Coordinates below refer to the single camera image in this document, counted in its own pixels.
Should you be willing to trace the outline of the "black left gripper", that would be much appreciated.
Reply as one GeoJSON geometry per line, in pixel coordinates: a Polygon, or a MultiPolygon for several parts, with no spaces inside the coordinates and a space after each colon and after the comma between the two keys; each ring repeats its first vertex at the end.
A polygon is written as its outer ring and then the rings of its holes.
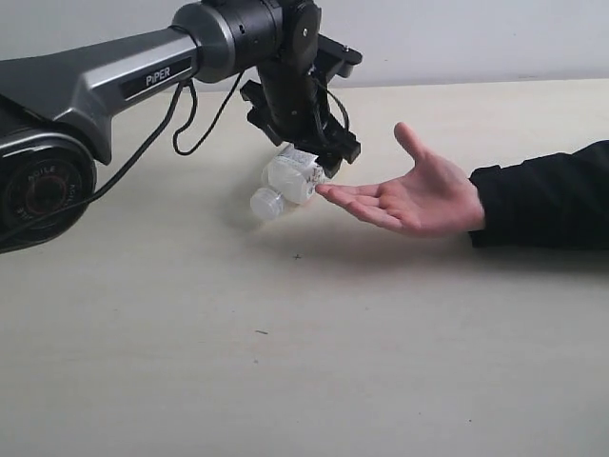
{"type": "Polygon", "coordinates": [[[331,93],[312,74],[313,66],[299,74],[278,62],[258,67],[259,82],[248,81],[240,89],[251,104],[247,121],[274,146],[290,143],[316,155],[327,178],[333,178],[342,163],[351,165],[361,154],[361,143],[349,131],[348,114],[338,103],[344,120],[331,114],[331,93]]]}

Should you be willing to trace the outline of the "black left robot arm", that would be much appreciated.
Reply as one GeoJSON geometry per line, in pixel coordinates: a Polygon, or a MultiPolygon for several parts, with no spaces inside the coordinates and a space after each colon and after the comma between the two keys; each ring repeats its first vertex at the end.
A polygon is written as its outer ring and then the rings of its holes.
{"type": "Polygon", "coordinates": [[[363,58],[320,32],[311,1],[198,1],[169,27],[1,64],[1,249],[51,241],[108,192],[115,115],[165,89],[233,80],[248,121],[334,175],[361,151],[328,85],[363,58]]]}

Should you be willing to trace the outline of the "open human hand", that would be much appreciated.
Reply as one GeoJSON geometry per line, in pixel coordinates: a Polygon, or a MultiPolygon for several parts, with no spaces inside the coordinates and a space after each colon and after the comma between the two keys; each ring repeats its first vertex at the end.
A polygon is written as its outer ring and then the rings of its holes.
{"type": "Polygon", "coordinates": [[[466,173],[440,156],[406,123],[394,137],[413,159],[406,174],[360,186],[319,185],[316,192],[359,221],[411,238],[443,238],[485,228],[479,192],[466,173]]]}

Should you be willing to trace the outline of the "black sleeved forearm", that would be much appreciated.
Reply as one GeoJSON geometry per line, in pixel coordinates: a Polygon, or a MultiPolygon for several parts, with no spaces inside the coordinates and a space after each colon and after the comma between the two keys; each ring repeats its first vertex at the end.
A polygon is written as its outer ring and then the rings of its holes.
{"type": "Polygon", "coordinates": [[[484,228],[475,248],[608,249],[608,142],[509,167],[475,169],[470,181],[484,228]]]}

